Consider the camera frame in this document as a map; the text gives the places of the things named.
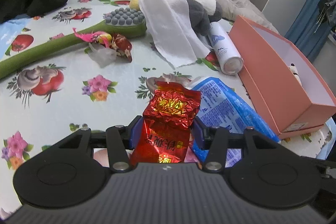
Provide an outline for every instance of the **clear plastic bag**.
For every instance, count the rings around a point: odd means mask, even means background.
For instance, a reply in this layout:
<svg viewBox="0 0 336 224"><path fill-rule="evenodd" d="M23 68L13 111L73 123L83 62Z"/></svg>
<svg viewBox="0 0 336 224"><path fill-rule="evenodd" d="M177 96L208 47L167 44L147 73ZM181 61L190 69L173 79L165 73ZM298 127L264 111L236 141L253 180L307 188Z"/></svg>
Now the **clear plastic bag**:
<svg viewBox="0 0 336 224"><path fill-rule="evenodd" d="M112 48L106 48L98 43L89 43L91 52L88 53L89 57L95 61L101 68L110 65L116 60L117 52Z"/></svg>

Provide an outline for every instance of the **black circular pad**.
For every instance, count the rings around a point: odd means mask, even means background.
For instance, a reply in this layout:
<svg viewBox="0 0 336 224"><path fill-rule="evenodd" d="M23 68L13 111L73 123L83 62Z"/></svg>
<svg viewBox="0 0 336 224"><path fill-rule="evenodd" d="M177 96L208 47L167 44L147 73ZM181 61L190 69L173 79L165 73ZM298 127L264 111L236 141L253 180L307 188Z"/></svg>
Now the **black circular pad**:
<svg viewBox="0 0 336 224"><path fill-rule="evenodd" d="M77 170L70 164L55 162L43 166L37 172L39 180L49 185L61 185L76 177Z"/></svg>
<svg viewBox="0 0 336 224"><path fill-rule="evenodd" d="M230 171L231 186L242 198L265 208L307 204L320 190L318 170L292 152L277 150L257 150L237 162Z"/></svg>
<svg viewBox="0 0 336 224"><path fill-rule="evenodd" d="M64 208L96 195L105 184L104 168L76 149L54 149L21 165L13 178L23 203L42 208Z"/></svg>

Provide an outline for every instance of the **blue label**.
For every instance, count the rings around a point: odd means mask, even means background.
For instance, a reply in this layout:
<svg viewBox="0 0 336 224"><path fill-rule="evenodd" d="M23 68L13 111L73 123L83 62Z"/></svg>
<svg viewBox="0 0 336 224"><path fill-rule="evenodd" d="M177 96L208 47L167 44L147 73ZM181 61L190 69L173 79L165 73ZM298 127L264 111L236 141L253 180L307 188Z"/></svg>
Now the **blue label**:
<svg viewBox="0 0 336 224"><path fill-rule="evenodd" d="M220 40L224 40L225 37L221 36L221 35L214 35L212 34L211 35L211 39L212 39L212 42L213 42L213 46L217 44L218 41Z"/></svg>

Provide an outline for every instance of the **bed sheet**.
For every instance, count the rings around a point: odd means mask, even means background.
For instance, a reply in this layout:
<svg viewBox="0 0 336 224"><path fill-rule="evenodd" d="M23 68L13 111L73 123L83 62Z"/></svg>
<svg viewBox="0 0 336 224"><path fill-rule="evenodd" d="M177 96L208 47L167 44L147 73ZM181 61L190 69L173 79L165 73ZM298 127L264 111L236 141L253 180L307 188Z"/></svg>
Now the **bed sheet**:
<svg viewBox="0 0 336 224"><path fill-rule="evenodd" d="M31 20L27 15L19 15L0 25L0 56L3 56L13 40Z"/></svg>
<svg viewBox="0 0 336 224"><path fill-rule="evenodd" d="M22 51L70 34L73 27L82 30L95 25L104 13L125 8L128 1L68 0L65 7L29 21L21 32L24 38L2 59L18 54L18 48ZM76 16L67 19L69 13ZM232 23L222 20L221 24L230 31ZM253 107L240 78L218 71L214 58L174 69L156 51L149 33L130 41L131 63L117 57L115 63L100 68L85 53L87 43L83 42L0 81L0 217L21 205L12 178L23 162L78 128L105 130L128 125L147 106L155 78L163 76L187 85L199 76L218 77ZM98 82L103 83L100 90ZM320 131L312 135L310 151L318 153L325 138Z"/></svg>

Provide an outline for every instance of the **white tissue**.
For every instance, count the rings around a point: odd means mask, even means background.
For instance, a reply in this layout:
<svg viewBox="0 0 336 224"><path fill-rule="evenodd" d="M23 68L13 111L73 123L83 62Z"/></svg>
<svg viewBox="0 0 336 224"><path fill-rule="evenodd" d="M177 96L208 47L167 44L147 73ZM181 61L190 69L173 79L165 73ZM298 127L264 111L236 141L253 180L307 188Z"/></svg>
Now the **white tissue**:
<svg viewBox="0 0 336 224"><path fill-rule="evenodd" d="M209 54L191 28L187 0L139 0L139 5L157 50L174 67Z"/></svg>
<svg viewBox="0 0 336 224"><path fill-rule="evenodd" d="M211 46L208 36L204 37L203 35L199 33L197 33L196 35L199 38L199 40L204 44L205 47L207 47L209 50L213 50L213 47Z"/></svg>
<svg viewBox="0 0 336 224"><path fill-rule="evenodd" d="M92 50L92 52L88 53L89 57L101 68L110 65L117 57L117 52L112 48L106 48L98 43L94 43L93 45L89 43L89 47Z"/></svg>

